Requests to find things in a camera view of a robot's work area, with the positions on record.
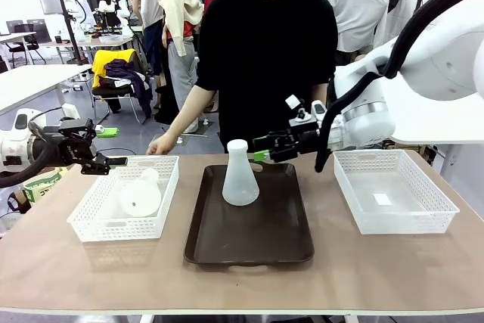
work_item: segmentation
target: table edge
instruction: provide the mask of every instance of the table edge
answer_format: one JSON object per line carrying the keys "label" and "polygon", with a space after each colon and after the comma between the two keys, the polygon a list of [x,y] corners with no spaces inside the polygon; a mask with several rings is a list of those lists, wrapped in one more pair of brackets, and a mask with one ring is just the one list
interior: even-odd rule
{"label": "table edge", "polygon": [[361,316],[444,316],[475,314],[482,308],[456,310],[357,310],[357,309],[142,309],[142,310],[44,310],[0,307],[0,312],[41,315],[361,315]]}

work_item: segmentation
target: white plastic basket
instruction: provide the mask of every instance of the white plastic basket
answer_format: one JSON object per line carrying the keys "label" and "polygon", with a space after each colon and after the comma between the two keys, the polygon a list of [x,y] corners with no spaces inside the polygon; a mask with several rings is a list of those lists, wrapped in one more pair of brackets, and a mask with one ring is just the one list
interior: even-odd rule
{"label": "white plastic basket", "polygon": [[[146,168],[160,174],[160,208],[151,216],[127,216],[119,205],[119,191]],[[127,166],[99,177],[67,221],[82,242],[160,238],[178,182],[178,157],[130,157]]]}
{"label": "white plastic basket", "polygon": [[334,175],[362,234],[442,234],[459,209],[404,151],[338,151]]}

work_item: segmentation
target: yellow jacket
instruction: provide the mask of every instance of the yellow jacket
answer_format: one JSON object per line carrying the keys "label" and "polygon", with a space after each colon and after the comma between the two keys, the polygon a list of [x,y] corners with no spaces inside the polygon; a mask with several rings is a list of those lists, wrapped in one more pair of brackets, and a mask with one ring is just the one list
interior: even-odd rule
{"label": "yellow jacket", "polygon": [[94,82],[92,88],[100,86],[99,77],[106,77],[106,70],[104,66],[114,60],[124,60],[129,62],[131,56],[135,52],[134,49],[128,49],[126,51],[97,51],[94,58],[94,64],[92,65],[92,72],[94,72]]}

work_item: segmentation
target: white plastic bottle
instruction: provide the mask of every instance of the white plastic bottle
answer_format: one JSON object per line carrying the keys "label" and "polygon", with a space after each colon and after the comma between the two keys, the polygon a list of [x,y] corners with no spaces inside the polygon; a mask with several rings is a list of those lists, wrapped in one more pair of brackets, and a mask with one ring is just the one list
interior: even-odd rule
{"label": "white plastic bottle", "polygon": [[246,206],[259,196],[259,186],[247,158],[248,148],[245,140],[232,140],[227,144],[228,167],[222,195],[234,206]]}

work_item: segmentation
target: human arm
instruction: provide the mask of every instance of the human arm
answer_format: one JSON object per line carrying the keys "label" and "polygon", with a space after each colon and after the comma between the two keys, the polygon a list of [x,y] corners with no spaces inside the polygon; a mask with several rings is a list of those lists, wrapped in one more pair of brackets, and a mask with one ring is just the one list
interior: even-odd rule
{"label": "human arm", "polygon": [[142,29],[144,30],[143,18],[141,16],[141,0],[133,0],[133,13],[135,13],[136,17],[141,22]]}
{"label": "human arm", "polygon": [[319,100],[323,104],[326,104],[327,83],[312,86],[312,100]]}
{"label": "human arm", "polygon": [[168,154],[176,146],[178,137],[202,114],[203,109],[213,99],[214,95],[214,91],[207,91],[199,86],[194,86],[168,131],[151,142],[146,153],[149,155]]}

